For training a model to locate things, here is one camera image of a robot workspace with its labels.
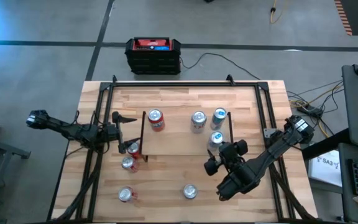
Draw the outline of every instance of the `wooden table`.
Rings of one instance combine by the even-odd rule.
[[[85,82],[78,110],[79,123],[89,123],[96,106],[100,82]],[[284,119],[291,115],[290,105],[283,81],[268,81],[277,126],[282,129]],[[264,101],[265,117],[268,119]],[[245,139],[251,159],[264,151],[255,91],[250,87],[123,87],[114,88],[111,111],[137,118],[133,123],[121,125],[124,140],[140,136],[142,113],[159,108],[167,119],[167,126],[175,124],[175,118],[190,115],[196,110],[204,111],[210,118],[212,112],[222,106],[231,112],[234,140]],[[69,144],[68,152],[79,148],[77,142]],[[220,202],[216,186],[227,174],[223,167],[214,176],[206,174],[203,164],[208,155],[205,151],[173,155],[180,145],[150,154],[149,162],[140,162],[140,170],[131,174],[121,167],[124,155],[119,154],[117,144],[111,144],[103,157],[98,196],[94,212],[95,222],[273,222],[277,221],[269,172],[260,185],[246,195],[237,194],[226,202]],[[295,148],[284,155],[288,180],[292,192],[307,211],[317,217],[308,176],[302,154]],[[62,214],[78,193],[83,175],[86,150],[76,152],[65,161],[62,178],[52,218]],[[182,194],[186,184],[197,186],[199,193],[194,200]],[[139,193],[135,203],[122,203],[117,198],[119,189],[131,186]],[[280,191],[283,209],[287,214],[285,197]],[[84,216],[88,211],[85,201]]]

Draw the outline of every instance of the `table leg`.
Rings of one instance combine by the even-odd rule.
[[[337,148],[339,143],[348,143],[352,144],[349,137],[349,129],[346,128],[335,135],[322,140],[312,146],[307,147],[302,150],[302,155],[304,160],[310,160],[312,158],[318,157],[326,152],[332,151]]]

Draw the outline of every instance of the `white paper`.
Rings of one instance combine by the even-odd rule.
[[[339,152],[333,150],[311,159],[309,177],[342,187]]]

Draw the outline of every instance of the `butcher block tabletop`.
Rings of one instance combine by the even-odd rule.
[[[263,82],[268,82],[277,127],[283,129],[284,119],[291,116],[284,81]],[[78,105],[78,122],[81,124],[89,123],[91,119],[98,99],[99,85],[100,82],[84,82]],[[270,121],[263,95],[262,101],[269,127]],[[100,118],[104,116],[104,106],[105,103]],[[111,113],[118,111],[124,117],[137,118],[137,121],[132,123],[121,124],[124,141],[140,137],[143,112],[148,113],[154,108],[162,111],[165,129],[158,134],[153,132],[146,115],[143,154],[149,155],[149,161],[140,161],[139,171],[136,173],[130,173],[121,167],[125,155],[118,153],[116,142],[110,144],[109,151],[103,156],[93,221],[277,221],[269,172],[265,173],[260,185],[251,192],[245,195],[236,194],[225,202],[219,201],[216,186],[221,183],[227,172],[224,167],[220,167],[219,172],[210,177],[204,170],[203,164],[208,160],[206,144],[210,130],[206,128],[207,134],[203,133],[197,137],[196,134],[190,133],[190,118],[195,111],[201,110],[206,113],[209,126],[213,111],[217,107],[230,111],[234,141],[247,141],[249,151],[244,155],[246,160],[257,157],[265,150],[253,87],[114,87]],[[228,119],[225,120],[222,129],[229,141]],[[67,154],[79,147],[78,142],[70,141]],[[65,159],[52,218],[61,215],[79,192],[86,152],[86,149],[82,149]],[[291,191],[302,206],[317,217],[302,153],[291,148],[284,153],[283,158]],[[184,197],[183,188],[186,184],[197,187],[198,194],[195,199],[188,200]],[[123,203],[118,199],[118,191],[125,186],[132,187],[139,194],[136,201]],[[89,190],[85,199],[84,217],[88,212],[90,192]],[[281,189],[280,198],[285,217],[288,217],[285,196]]]

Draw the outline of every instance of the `black battery box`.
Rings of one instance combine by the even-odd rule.
[[[181,43],[169,37],[134,37],[125,54],[137,75],[177,75],[180,73]]]

